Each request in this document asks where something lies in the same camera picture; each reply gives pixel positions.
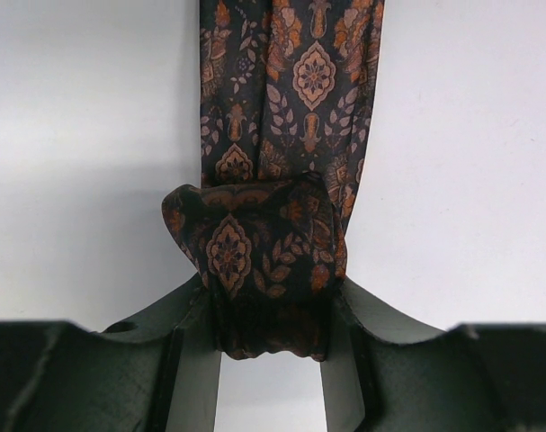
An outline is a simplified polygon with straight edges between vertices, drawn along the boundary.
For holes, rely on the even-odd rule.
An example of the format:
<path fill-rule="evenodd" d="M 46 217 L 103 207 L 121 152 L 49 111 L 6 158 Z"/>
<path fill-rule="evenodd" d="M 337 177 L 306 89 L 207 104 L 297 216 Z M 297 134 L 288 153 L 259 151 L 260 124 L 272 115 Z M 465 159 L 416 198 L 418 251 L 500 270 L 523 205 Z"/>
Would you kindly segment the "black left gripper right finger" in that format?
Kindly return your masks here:
<path fill-rule="evenodd" d="M 331 431 L 546 431 L 546 323 L 443 331 L 346 281 L 331 325 Z"/>

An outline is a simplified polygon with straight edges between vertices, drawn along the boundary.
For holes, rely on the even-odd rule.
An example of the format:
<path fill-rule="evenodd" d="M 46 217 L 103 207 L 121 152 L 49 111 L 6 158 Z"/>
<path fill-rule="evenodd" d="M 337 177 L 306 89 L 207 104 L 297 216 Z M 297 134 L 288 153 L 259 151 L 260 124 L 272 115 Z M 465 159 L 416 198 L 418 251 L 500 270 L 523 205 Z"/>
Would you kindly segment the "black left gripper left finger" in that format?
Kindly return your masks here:
<path fill-rule="evenodd" d="M 0 431 L 211 431 L 220 360 L 199 276 L 102 332 L 0 321 Z"/>

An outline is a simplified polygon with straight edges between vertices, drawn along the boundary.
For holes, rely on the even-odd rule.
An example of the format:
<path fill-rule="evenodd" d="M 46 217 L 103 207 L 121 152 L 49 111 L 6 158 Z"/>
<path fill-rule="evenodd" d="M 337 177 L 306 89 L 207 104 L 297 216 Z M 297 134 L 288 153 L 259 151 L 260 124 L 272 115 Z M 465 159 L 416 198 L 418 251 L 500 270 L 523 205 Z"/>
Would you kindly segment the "dark brown paisley tie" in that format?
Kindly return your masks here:
<path fill-rule="evenodd" d="M 383 14 L 364 0 L 200 4 L 201 183 L 162 213 L 234 359 L 325 357 Z"/>

